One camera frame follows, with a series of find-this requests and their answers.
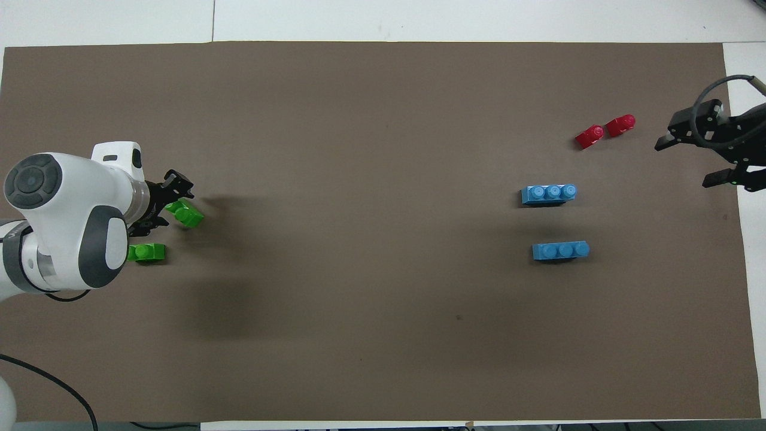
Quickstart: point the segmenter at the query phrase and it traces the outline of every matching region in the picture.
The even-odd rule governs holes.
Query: blue block
[[[573,200],[577,196],[574,184],[551,184],[550,186],[527,186],[522,189],[522,204],[551,205]]]
[[[590,251],[591,247],[585,241],[549,242],[532,246],[532,256],[536,261],[584,258]]]

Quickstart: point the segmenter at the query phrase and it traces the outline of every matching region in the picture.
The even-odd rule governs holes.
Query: green lego brick
[[[205,216],[199,212],[188,200],[179,199],[173,203],[169,203],[165,206],[165,209],[172,212],[175,219],[180,221],[181,224],[187,228],[193,228],[205,218]]]
[[[128,260],[131,262],[157,262],[165,259],[164,244],[138,244],[128,248]]]

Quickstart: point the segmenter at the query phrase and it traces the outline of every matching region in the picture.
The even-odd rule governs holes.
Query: brown table surface
[[[720,44],[6,49],[0,172],[135,140],[207,218],[82,301],[4,301],[0,351],[101,420],[759,417],[736,192],[700,186],[727,164],[653,149],[724,75]],[[577,199],[520,208],[548,183]],[[0,374],[20,420],[85,420]]]

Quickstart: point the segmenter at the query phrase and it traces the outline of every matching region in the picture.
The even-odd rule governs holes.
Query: curved black cable
[[[144,425],[142,423],[138,422],[131,422],[131,425],[138,426],[142,429],[176,429],[176,428],[198,428],[199,425],[196,423],[174,423],[172,425],[162,425],[162,426],[150,426],[150,425]]]
[[[689,129],[692,131],[692,137],[694,138],[697,143],[704,147],[704,148],[710,148],[712,150],[724,150],[734,146],[738,146],[739,144],[745,142],[746,140],[754,137],[756,134],[762,132],[763,130],[766,130],[766,121],[758,124],[756,127],[754,127],[749,132],[745,133],[744,135],[734,138],[733,140],[729,140],[727,142],[710,142],[709,140],[706,140],[702,137],[702,135],[699,134],[699,129],[697,128],[697,113],[699,112],[699,106],[702,104],[702,100],[707,97],[708,93],[710,93],[714,88],[717,86],[734,80],[744,80],[747,82],[753,81],[755,79],[755,76],[753,75],[731,75],[724,78],[721,78],[717,80],[716,82],[710,84],[705,90],[702,91],[702,93],[697,97],[697,100],[695,100],[694,104],[692,105],[692,113],[691,117],[689,118]]]
[[[52,299],[54,301],[59,301],[59,302],[75,302],[76,300],[82,298],[83,296],[85,296],[85,295],[87,295],[89,293],[90,293],[90,290],[87,290],[87,291],[84,291],[83,293],[79,294],[78,296],[75,296],[75,297],[72,297],[72,298],[62,298],[60,296],[56,296],[56,295],[50,294],[50,293],[45,294],[45,296],[49,297],[50,299]]]
[[[27,364],[23,360],[16,359],[14,357],[10,357],[5,354],[0,354],[0,360],[4,360],[5,362],[9,362],[14,365],[18,365],[21,368],[25,368],[27,370],[30,370],[33,373],[36,373],[40,376],[45,377],[46,379],[50,380],[53,383],[56,383],[59,387],[66,390],[71,396],[73,396],[77,401],[80,401],[80,404],[85,407],[85,411],[88,413],[88,417],[90,418],[90,425],[93,427],[93,431],[98,431],[98,422],[96,422],[96,415],[93,413],[93,409],[90,408],[90,404],[83,398],[82,395],[80,395],[76,390],[74,390],[71,386],[66,384],[64,381],[59,379],[58,377],[54,376],[51,373],[48,373],[46,370],[42,370],[40,368],[37,368],[36,366],[32,364]]]

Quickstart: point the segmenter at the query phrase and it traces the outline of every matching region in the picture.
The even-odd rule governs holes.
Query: red stud
[[[607,130],[609,130],[609,136],[618,137],[621,134],[636,126],[636,117],[628,114],[622,117],[617,117],[614,120],[607,123]]]
[[[580,145],[582,145],[582,149],[585,150],[589,146],[596,143],[597,140],[604,137],[604,128],[599,126],[598,124],[594,124],[593,126],[590,126],[586,131],[583,133],[580,133],[577,135],[575,140],[577,140]]]

